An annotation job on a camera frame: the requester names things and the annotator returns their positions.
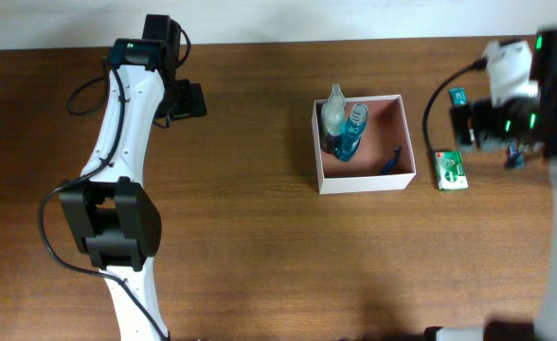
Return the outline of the blue disposable razor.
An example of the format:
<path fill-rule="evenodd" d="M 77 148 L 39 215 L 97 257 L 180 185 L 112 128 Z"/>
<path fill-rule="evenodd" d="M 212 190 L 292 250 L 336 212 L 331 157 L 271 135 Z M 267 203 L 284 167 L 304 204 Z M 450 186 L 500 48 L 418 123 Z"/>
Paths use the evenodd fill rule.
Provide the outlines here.
<path fill-rule="evenodd" d="M 383 168 L 380 171 L 380 175 L 384 176 L 384 175 L 389 175 L 390 172 L 392 171 L 392 169 L 394 168 L 394 166 L 398 163 L 400 156 L 401 156 L 401 152 L 402 152 L 402 146 L 399 146 L 397 148 L 394 149 L 394 155 L 392 158 L 390 158 L 386 164 L 383 166 Z"/>

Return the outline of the teal mouthwash bottle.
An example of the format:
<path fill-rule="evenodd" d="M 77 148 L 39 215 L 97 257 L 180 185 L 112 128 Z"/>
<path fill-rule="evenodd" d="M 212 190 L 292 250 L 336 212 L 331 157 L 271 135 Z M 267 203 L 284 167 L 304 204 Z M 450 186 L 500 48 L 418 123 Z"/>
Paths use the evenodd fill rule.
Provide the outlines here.
<path fill-rule="evenodd" d="M 362 134 L 368 123 L 368 107 L 364 103 L 357 103 L 352 107 L 346 121 L 345 130 L 342 134 L 335 155 L 343 162 L 350 162 L 355 155 Z"/>

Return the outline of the foam soap pump bottle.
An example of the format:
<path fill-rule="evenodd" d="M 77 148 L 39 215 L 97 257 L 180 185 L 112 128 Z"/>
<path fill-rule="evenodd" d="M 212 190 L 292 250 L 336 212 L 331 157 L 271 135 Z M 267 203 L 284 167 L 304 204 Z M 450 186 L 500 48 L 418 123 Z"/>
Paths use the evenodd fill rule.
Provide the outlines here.
<path fill-rule="evenodd" d="M 332 91 L 327 101 L 321 107 L 320 140 L 321 149 L 325 153 L 334 154 L 337 138 L 343 134 L 345 127 L 346 98 L 340 85 L 332 85 Z"/>

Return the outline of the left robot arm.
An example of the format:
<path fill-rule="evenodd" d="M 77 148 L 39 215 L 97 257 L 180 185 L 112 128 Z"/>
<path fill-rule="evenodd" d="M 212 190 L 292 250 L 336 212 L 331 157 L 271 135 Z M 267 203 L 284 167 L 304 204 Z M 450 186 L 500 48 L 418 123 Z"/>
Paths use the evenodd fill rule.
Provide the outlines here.
<path fill-rule="evenodd" d="M 123 340 L 168 340 L 153 278 L 162 221 L 144 189 L 144 162 L 154 126 L 203 117 L 200 84 L 179 80 L 188 34 L 168 15 L 149 14 L 139 39 L 118 39 L 102 61 L 104 118 L 94 150 L 57 196 L 87 275 L 106 282 Z"/>

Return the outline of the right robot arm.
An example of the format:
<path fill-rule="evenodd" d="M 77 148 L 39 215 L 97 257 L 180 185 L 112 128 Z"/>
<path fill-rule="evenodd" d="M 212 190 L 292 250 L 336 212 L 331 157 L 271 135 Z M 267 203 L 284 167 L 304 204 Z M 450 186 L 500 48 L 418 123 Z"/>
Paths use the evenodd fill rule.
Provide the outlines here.
<path fill-rule="evenodd" d="M 462 152 L 516 142 L 538 148 L 550 165 L 553 228 L 548 286 L 531 321 L 492 318 L 481 327 L 429 327 L 426 340 L 557 340 L 557 26 L 543 27 L 534 45 L 493 41 L 483 55 L 460 69 L 489 75 L 488 99 L 453 105 L 450 118 Z"/>

